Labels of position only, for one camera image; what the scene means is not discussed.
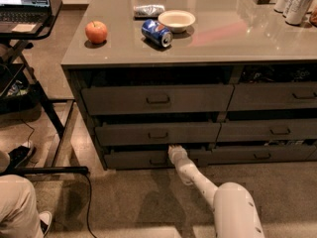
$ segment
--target cabinet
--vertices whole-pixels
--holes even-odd
[[[314,160],[315,69],[142,67],[68,77],[104,167],[148,169],[170,167],[167,145],[175,143],[198,167]]]
[[[196,22],[160,49],[133,17],[145,1]],[[61,66],[105,169],[169,167],[173,143],[198,167],[315,160],[316,31],[252,0],[91,0]]]

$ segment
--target cable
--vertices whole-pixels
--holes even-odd
[[[86,216],[86,223],[87,223],[87,228],[88,228],[88,231],[90,232],[90,234],[94,237],[94,238],[97,238],[97,236],[95,236],[93,234],[93,232],[91,231],[90,229],[90,225],[89,225],[89,211],[90,211],[90,203],[91,203],[91,195],[92,195],[92,185],[91,185],[91,181],[89,179],[89,177],[87,175],[84,175],[84,174],[81,174],[83,175],[84,177],[86,177],[86,179],[88,180],[88,183],[89,183],[89,200],[88,200],[88,209],[87,209],[87,216]]]

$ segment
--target drawer front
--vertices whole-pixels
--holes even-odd
[[[225,111],[232,85],[96,87],[81,91],[90,115]]]
[[[317,149],[308,157],[307,161],[317,161]]]
[[[172,167],[167,151],[112,152],[104,155],[108,169],[154,169]]]
[[[198,167],[206,167],[210,151],[205,150],[187,150],[188,157]],[[111,152],[110,155],[104,155],[108,169],[155,169],[171,168],[171,163],[167,151],[139,151],[139,152]]]
[[[317,119],[230,121],[221,125],[218,142],[317,139]]]
[[[95,132],[101,146],[215,142],[220,124],[168,123],[104,125]]]
[[[317,82],[237,84],[229,111],[317,107]]]
[[[305,161],[315,146],[220,147],[212,150],[210,164]]]

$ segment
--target white bowl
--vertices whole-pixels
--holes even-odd
[[[182,33],[195,22],[195,16],[185,11],[165,11],[158,16],[158,21],[173,33]]]

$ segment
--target laptop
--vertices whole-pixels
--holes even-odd
[[[50,0],[0,0],[0,35],[36,35],[51,15]]]

